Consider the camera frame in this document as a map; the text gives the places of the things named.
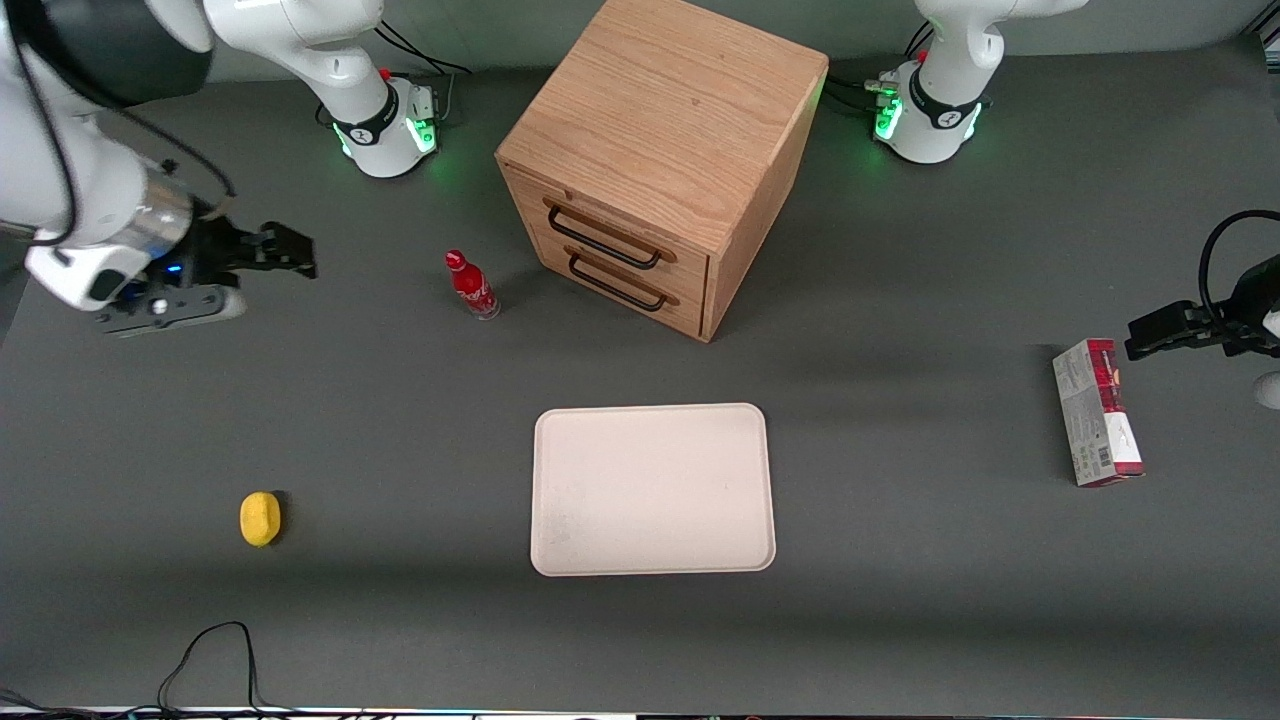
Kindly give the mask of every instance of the wooden box top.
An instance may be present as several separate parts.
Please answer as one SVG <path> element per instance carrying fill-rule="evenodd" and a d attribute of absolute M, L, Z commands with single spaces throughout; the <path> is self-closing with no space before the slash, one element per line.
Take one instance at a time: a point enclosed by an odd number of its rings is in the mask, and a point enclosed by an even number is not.
<path fill-rule="evenodd" d="M 681 0 L 608 0 L 497 156 L 719 255 L 826 72 Z"/>

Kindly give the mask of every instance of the yellow sponge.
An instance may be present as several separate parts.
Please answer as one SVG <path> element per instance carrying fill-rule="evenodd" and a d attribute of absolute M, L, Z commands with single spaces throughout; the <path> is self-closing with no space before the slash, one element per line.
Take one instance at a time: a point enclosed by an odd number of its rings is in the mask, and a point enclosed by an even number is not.
<path fill-rule="evenodd" d="M 266 547 L 280 534 L 280 501 L 269 492 L 250 493 L 241 502 L 241 534 L 253 547 Z"/>

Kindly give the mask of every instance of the wooden cabinet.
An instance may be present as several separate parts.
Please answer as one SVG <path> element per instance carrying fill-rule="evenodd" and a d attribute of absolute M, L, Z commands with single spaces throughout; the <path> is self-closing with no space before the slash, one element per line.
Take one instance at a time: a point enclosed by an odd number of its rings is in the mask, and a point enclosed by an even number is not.
<path fill-rule="evenodd" d="M 608 0 L 497 152 L 538 258 L 710 341 L 826 73 L 826 55 L 681 0 Z"/>

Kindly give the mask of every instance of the wall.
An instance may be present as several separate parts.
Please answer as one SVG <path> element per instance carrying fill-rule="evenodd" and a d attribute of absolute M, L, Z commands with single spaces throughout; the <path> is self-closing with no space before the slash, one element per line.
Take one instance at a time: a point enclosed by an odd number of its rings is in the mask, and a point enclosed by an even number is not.
<path fill-rule="evenodd" d="M 901 51 L 920 24 L 910 0 L 694 0 L 833 58 Z M 1056 18 L 1002 26 L 1015 55 L 1132 53 L 1210 45 L 1240 29 L 1267 0 L 1093 0 Z M 388 0 L 385 19 L 424 53 L 475 69 L 557 64 L 600 0 Z M 379 65 L 420 64 L 375 35 L 362 45 Z M 212 79 L 285 77 L 220 47 Z"/>

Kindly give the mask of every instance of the green indicator light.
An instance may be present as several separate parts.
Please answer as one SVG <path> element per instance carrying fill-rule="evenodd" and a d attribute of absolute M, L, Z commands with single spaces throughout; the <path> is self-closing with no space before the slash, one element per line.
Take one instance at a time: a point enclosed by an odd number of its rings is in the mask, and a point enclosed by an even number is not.
<path fill-rule="evenodd" d="M 982 102 L 978 102 L 978 106 L 973 109 L 973 119 L 969 120 L 969 129 L 964 131 L 965 140 L 973 137 L 973 128 L 978 126 L 978 115 L 980 114 L 982 114 Z"/>
<path fill-rule="evenodd" d="M 333 124 L 333 132 L 338 136 L 338 142 L 342 143 L 342 154 L 351 158 L 351 147 L 347 147 L 347 138 L 342 136 L 342 131 L 338 129 L 338 123 Z"/>
<path fill-rule="evenodd" d="M 895 97 L 888 105 L 881 110 L 879 117 L 876 119 L 876 135 L 881 140 L 888 140 L 893 137 L 893 131 L 897 129 L 897 120 L 902 117 L 902 100 Z"/>
<path fill-rule="evenodd" d="M 404 118 L 404 127 L 408 128 L 408 133 L 413 137 L 420 152 L 425 155 L 435 150 L 435 126 L 428 120 Z"/>

